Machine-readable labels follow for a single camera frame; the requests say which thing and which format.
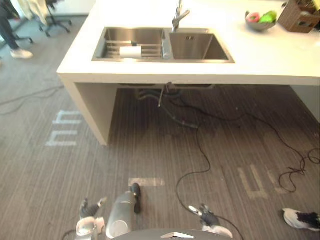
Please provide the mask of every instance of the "wooden organizer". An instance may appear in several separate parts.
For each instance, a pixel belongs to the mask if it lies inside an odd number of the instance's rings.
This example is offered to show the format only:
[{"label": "wooden organizer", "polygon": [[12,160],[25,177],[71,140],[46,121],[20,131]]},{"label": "wooden organizer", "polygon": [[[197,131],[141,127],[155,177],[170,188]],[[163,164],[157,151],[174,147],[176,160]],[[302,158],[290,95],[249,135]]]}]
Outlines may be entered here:
[{"label": "wooden organizer", "polygon": [[[312,15],[302,15],[306,11]],[[296,0],[290,0],[285,6],[278,23],[289,32],[309,33],[320,21],[320,12],[314,7],[298,5]]]}]

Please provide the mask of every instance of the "sink basin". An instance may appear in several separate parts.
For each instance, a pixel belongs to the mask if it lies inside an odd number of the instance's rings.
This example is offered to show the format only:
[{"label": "sink basin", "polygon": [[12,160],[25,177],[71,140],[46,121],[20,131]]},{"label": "sink basin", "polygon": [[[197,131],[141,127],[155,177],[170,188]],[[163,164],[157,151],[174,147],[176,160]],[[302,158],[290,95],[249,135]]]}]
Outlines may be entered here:
[{"label": "sink basin", "polygon": [[102,33],[95,56],[101,59],[122,59],[120,47],[141,46],[143,59],[162,59],[164,39],[164,30],[161,28],[108,27]]},{"label": "sink basin", "polygon": [[228,60],[214,34],[170,33],[173,58],[177,60]]},{"label": "sink basin", "polygon": [[218,36],[206,28],[121,28],[106,27],[93,61],[122,62],[120,48],[141,46],[141,58],[132,62],[146,63],[234,63]]}]

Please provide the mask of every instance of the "countertop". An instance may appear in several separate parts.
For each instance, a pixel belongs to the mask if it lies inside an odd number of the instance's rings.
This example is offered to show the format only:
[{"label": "countertop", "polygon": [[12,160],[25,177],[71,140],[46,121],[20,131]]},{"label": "countertop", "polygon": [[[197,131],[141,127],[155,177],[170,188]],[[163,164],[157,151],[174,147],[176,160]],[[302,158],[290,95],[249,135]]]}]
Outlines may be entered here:
[{"label": "countertop", "polygon": [[180,28],[214,29],[235,63],[92,61],[105,27],[171,28],[174,0],[97,0],[58,74],[64,81],[110,84],[268,84],[320,85],[320,33],[292,33],[280,24],[258,33],[245,12],[274,10],[282,1],[184,0],[191,13]]}]

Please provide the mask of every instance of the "bowl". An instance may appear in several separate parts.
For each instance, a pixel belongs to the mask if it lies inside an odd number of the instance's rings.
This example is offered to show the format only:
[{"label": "bowl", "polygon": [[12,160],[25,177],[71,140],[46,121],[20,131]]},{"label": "bowl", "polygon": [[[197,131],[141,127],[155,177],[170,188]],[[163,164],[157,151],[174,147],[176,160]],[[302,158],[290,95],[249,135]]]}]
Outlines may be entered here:
[{"label": "bowl", "polygon": [[277,22],[277,21],[274,21],[274,22],[271,22],[271,23],[268,23],[268,22],[266,22],[266,23],[249,22],[249,21],[247,20],[247,16],[248,16],[249,13],[250,13],[249,11],[247,11],[247,12],[245,13],[245,21],[246,21],[246,24],[248,24],[248,26],[249,26],[251,29],[253,29],[253,30],[257,31],[257,32],[266,31],[266,30],[268,30],[268,29],[270,29],[270,28],[272,28],[272,27],[274,27],[274,26],[276,25],[276,22]]}]

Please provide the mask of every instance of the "faucet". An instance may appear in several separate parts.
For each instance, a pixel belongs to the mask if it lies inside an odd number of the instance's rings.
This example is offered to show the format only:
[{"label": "faucet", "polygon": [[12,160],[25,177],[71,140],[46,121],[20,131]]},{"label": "faucet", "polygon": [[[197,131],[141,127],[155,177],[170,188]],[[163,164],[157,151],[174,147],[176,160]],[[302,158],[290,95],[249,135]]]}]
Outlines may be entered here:
[{"label": "faucet", "polygon": [[172,32],[177,31],[177,29],[179,28],[180,21],[190,13],[190,10],[187,10],[181,14],[181,10],[182,10],[182,0],[179,0],[179,5],[176,8],[175,16],[174,16],[174,19],[172,20],[172,25],[173,25]]}]

